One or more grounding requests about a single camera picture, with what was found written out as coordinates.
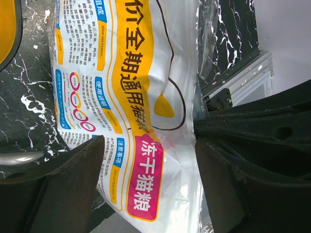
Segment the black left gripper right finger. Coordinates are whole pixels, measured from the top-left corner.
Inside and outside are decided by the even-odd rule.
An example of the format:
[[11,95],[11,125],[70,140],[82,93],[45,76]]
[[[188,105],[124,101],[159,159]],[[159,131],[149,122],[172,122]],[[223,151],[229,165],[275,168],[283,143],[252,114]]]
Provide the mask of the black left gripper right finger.
[[311,183],[280,175],[199,138],[196,158],[217,233],[308,233]]

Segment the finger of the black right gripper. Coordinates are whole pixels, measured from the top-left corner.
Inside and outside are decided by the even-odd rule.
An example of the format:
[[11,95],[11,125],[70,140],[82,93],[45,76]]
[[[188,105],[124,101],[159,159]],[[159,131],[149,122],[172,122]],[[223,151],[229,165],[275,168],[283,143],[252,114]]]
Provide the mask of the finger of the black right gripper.
[[225,148],[266,170],[311,178],[311,82],[247,104],[208,113],[194,124],[197,138]]

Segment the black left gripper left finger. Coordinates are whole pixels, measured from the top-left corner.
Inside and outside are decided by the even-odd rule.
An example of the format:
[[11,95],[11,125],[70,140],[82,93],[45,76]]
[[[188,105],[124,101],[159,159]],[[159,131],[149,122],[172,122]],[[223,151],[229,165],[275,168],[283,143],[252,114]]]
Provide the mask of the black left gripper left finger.
[[104,137],[0,181],[2,233],[85,233],[104,155]]

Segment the silver metal scoop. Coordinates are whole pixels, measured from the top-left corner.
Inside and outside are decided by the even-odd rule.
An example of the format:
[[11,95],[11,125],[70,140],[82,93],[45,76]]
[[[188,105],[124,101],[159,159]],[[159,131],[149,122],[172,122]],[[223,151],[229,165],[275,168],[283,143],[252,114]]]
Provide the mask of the silver metal scoop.
[[31,151],[21,153],[1,153],[1,166],[18,166],[33,162],[44,155],[42,151]]

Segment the pink white pet food bag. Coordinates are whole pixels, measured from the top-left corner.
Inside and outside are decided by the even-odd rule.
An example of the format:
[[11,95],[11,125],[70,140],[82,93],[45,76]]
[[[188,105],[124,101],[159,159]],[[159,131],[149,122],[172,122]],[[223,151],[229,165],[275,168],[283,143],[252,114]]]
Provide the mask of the pink white pet food bag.
[[57,0],[48,23],[57,128],[102,135],[97,190],[142,233],[198,233],[197,0]]

